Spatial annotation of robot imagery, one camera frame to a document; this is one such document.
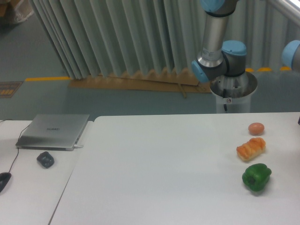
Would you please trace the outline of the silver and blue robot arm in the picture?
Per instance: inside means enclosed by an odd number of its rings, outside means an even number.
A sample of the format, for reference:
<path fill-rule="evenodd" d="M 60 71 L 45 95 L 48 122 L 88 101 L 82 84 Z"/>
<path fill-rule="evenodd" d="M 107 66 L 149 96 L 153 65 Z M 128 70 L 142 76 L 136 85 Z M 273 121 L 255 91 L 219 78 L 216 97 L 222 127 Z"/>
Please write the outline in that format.
<path fill-rule="evenodd" d="M 202 50 L 192 61 L 192 71 L 202 83 L 218 76 L 240 76 L 245 72 L 246 47 L 239 41 L 225 41 L 228 19 L 239 0 L 200 0 L 206 13 Z M 299 0 L 267 0 L 284 16 L 300 26 Z M 282 62 L 300 72 L 300 41 L 294 40 L 282 51 Z"/>

